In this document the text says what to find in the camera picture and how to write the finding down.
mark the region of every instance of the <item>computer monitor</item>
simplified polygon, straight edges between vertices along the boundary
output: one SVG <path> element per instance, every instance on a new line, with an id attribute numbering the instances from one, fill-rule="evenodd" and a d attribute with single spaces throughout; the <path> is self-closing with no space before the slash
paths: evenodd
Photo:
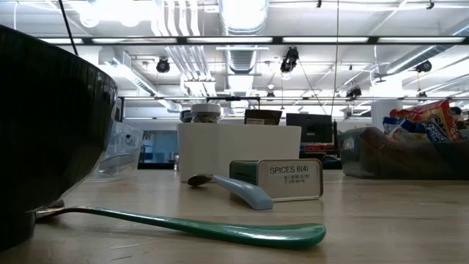
<path id="1" fill-rule="evenodd" d="M 333 125 L 330 115 L 287 114 L 287 125 L 301 127 L 302 143 L 333 143 Z"/>

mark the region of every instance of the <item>white box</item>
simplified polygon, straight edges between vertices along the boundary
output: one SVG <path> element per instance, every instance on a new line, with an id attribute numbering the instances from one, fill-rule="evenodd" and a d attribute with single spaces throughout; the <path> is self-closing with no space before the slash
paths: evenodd
<path id="1" fill-rule="evenodd" d="M 229 176 L 235 160 L 297 159 L 301 127 L 183 123 L 177 126 L 182 182 L 195 174 Z"/>

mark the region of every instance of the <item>table surface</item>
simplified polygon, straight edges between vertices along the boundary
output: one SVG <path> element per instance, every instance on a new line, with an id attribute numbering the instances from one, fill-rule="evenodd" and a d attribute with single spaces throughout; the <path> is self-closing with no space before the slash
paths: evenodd
<path id="1" fill-rule="evenodd" d="M 220 186 L 191 189 L 173 171 L 138 171 L 112 183 L 84 183 L 67 206 L 240 224 L 323 223 L 308 250 L 212 241 L 184 232 L 82 213 L 38 224 L 34 237 L 0 252 L 0 263 L 468 263 L 469 185 L 390 181 L 325 171 L 324 196 L 254 211 Z"/>

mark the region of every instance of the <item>label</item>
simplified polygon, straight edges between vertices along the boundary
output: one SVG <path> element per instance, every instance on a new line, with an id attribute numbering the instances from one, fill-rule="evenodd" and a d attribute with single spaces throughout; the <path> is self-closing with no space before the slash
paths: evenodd
<path id="1" fill-rule="evenodd" d="M 306 183 L 311 178 L 308 171 L 314 171 L 311 164 L 297 166 L 276 166 L 273 164 L 269 168 L 269 176 L 282 177 L 285 184 Z"/>
<path id="2" fill-rule="evenodd" d="M 322 195 L 322 166 L 318 160 L 260 161 L 258 186 L 272 199 L 317 199 Z"/>

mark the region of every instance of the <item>green spoon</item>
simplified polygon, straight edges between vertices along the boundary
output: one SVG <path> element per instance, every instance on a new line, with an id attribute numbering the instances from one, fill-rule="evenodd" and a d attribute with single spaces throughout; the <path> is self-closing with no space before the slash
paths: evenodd
<path id="1" fill-rule="evenodd" d="M 44 211 L 37 211 L 36 217 L 38 219 L 47 219 L 63 213 L 90 213 L 141 224 L 180 230 L 200 235 L 205 238 L 276 248 L 302 249 L 321 242 L 325 236 L 325 227 L 322 224 L 287 224 L 272 226 L 225 224 L 163 216 L 151 216 L 87 206 L 57 209 L 49 208 Z"/>

